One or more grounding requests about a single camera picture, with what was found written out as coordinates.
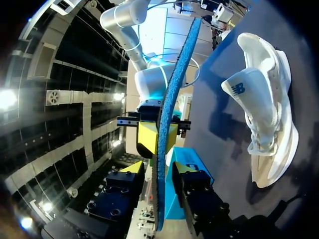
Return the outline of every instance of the ceiling light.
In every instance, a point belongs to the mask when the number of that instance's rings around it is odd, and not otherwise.
[[[112,143],[113,148],[115,148],[116,146],[119,146],[121,144],[120,140],[116,140]]]
[[[16,102],[16,96],[12,90],[0,91],[0,109],[7,110]]]
[[[52,203],[43,204],[42,209],[47,213],[50,212],[52,210]]]
[[[124,98],[125,94],[124,93],[115,93],[114,94],[114,100],[115,101],[121,101]]]
[[[24,229],[29,229],[31,226],[32,226],[32,218],[23,218],[21,220],[21,226],[24,228]]]

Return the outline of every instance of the blue foam insole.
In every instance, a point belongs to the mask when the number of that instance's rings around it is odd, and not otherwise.
[[[162,106],[162,113],[159,122],[159,139],[158,139],[158,231],[164,224],[165,211],[165,154],[168,137],[168,130],[177,100],[179,89],[181,88],[183,78],[186,74],[189,61],[193,54],[197,37],[201,26],[201,19],[195,18],[186,38],[185,44],[177,59],[175,69],[168,84],[165,98]]]

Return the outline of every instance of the new balance logo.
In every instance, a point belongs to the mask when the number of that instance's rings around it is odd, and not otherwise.
[[[235,86],[232,86],[231,89],[233,90],[233,94],[235,96],[245,92],[244,83],[239,83]]]

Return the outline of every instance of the white robotic arm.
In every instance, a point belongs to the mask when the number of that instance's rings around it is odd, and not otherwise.
[[[147,16],[148,5],[165,0],[127,0],[105,11],[100,18],[101,26],[111,33],[131,59],[137,73],[135,83],[142,105],[159,106],[175,63],[160,58],[145,57],[138,36],[132,26],[143,23]]]
[[[147,68],[140,40],[132,26],[145,21],[151,0],[128,0],[105,11],[100,18],[101,26],[110,32],[132,60],[137,71]]]

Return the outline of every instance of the gray table surface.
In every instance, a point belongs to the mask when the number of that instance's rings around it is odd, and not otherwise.
[[[295,29],[272,5],[260,1],[201,66],[193,93],[191,130],[184,146],[196,150],[215,178],[214,189],[230,204],[231,218],[268,215],[281,199],[307,191],[318,174],[319,88],[311,48]],[[244,55],[237,44],[237,36],[242,32],[259,35],[283,50],[292,73],[289,97],[299,145],[287,172],[266,189],[258,189],[251,182],[247,153],[250,130],[244,113],[220,86],[245,68]],[[301,203],[302,200],[291,203],[277,225],[286,225]]]

